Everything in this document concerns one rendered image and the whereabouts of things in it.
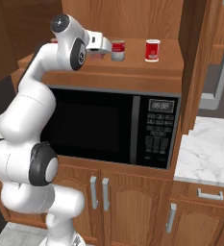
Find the wooden open cabinet door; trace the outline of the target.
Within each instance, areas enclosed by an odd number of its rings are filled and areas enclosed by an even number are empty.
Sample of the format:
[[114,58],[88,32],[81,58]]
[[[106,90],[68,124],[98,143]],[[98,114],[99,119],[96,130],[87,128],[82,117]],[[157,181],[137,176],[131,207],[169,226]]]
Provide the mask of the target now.
[[61,12],[62,0],[0,0],[0,81],[50,40],[50,21]]
[[184,0],[179,44],[184,59],[181,127],[188,134],[198,112],[223,0]]

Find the wooden drawer front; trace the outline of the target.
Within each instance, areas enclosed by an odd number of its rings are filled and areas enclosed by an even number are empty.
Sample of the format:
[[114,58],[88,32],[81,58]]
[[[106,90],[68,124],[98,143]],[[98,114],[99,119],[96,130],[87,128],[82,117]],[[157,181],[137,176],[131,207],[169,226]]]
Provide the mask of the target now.
[[224,187],[221,186],[174,181],[171,191],[171,198],[224,207],[224,201],[198,198],[197,188],[201,188],[203,193],[218,194],[219,191],[222,191],[224,194]]

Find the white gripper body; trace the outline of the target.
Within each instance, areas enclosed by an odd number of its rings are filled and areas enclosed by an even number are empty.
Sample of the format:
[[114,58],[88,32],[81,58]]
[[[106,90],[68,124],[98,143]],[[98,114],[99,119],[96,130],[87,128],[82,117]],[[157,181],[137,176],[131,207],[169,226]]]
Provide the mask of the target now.
[[112,43],[106,37],[103,37],[100,52],[102,54],[108,54],[111,51],[112,51]]

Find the wooden base cupboard door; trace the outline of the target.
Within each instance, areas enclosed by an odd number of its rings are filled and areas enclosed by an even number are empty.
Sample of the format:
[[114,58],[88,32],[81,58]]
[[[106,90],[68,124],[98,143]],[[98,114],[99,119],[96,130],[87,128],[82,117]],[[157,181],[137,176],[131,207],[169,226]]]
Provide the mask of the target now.
[[55,185],[73,187],[85,195],[85,208],[83,212],[73,219],[76,231],[87,244],[103,246],[102,216],[100,204],[97,209],[92,207],[90,178],[96,177],[99,181],[99,171],[61,164],[54,180]]
[[224,206],[171,199],[176,205],[171,232],[161,246],[224,246]]
[[172,182],[102,171],[104,178],[104,246],[161,246]]

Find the wooden cabinet carcass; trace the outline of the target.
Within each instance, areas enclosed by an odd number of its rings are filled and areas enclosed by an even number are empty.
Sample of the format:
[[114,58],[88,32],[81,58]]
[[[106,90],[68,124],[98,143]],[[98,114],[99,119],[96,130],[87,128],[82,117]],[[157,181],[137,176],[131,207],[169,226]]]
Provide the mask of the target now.
[[[57,86],[91,86],[179,93],[184,60],[178,34],[184,0],[62,0],[62,10],[88,30],[125,41],[125,60],[87,58],[78,72],[47,72]],[[145,60],[146,40],[158,39],[159,60]]]

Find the black microwave oven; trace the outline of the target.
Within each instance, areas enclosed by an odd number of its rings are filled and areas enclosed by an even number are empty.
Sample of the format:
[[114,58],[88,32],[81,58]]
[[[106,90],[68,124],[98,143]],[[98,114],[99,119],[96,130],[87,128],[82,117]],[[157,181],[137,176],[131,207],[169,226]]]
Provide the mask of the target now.
[[169,167],[179,120],[179,96],[57,87],[52,92],[57,106],[41,139],[57,154],[132,164],[133,97],[140,96],[134,165]]

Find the grey framed appliance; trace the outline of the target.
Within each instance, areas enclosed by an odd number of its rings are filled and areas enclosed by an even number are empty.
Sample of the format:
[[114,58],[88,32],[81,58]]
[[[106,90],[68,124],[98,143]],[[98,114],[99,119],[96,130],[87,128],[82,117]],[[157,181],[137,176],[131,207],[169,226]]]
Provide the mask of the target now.
[[[221,13],[221,7],[224,5],[224,0],[220,0],[221,6],[218,10]],[[221,64],[219,64],[220,68],[217,72],[217,78],[214,80],[213,84],[213,92],[203,92],[200,99],[199,108],[201,110],[217,110],[223,89],[224,89],[224,53]]]

